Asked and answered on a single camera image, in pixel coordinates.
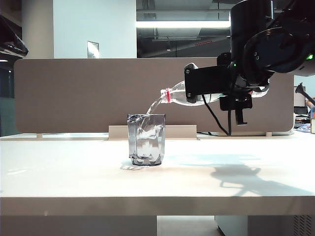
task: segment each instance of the robotic arm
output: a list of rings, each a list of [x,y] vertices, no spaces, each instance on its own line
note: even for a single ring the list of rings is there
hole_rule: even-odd
[[[186,98],[222,93],[221,110],[235,110],[237,125],[246,125],[243,109],[252,108],[253,91],[268,90],[274,72],[315,74],[315,1],[292,0],[274,19],[272,0],[244,0],[230,19],[231,52],[217,66],[185,67]]]

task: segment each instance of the white wall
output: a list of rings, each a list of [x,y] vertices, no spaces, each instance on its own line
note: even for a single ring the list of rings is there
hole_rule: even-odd
[[[101,58],[136,58],[135,0],[54,0],[55,58],[87,58],[87,41]]]
[[[53,0],[23,0],[22,31],[26,58],[54,58]]]
[[[294,85],[297,86],[299,83],[303,82],[303,86],[306,87],[306,93],[309,94],[309,96],[314,97],[315,96],[315,76],[295,76],[294,77]]]

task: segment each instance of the bottle neck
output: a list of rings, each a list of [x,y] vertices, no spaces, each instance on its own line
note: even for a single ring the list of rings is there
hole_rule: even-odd
[[[171,88],[161,89],[161,103],[171,103],[173,90]]]

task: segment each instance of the computer monitor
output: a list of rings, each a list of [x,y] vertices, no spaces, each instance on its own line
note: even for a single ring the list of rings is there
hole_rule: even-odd
[[[305,107],[305,97],[300,94],[300,93],[296,93],[295,90],[296,90],[296,87],[297,86],[294,86],[294,106],[295,107]]]

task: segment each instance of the office background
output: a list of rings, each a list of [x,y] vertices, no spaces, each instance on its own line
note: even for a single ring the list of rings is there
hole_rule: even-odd
[[[216,57],[229,51],[228,29],[140,29],[136,21],[226,21],[239,0],[2,0],[0,14],[29,49],[28,59]],[[277,13],[287,0],[275,0]],[[17,134],[14,71],[0,62],[1,136]],[[315,95],[315,76],[295,76]]]

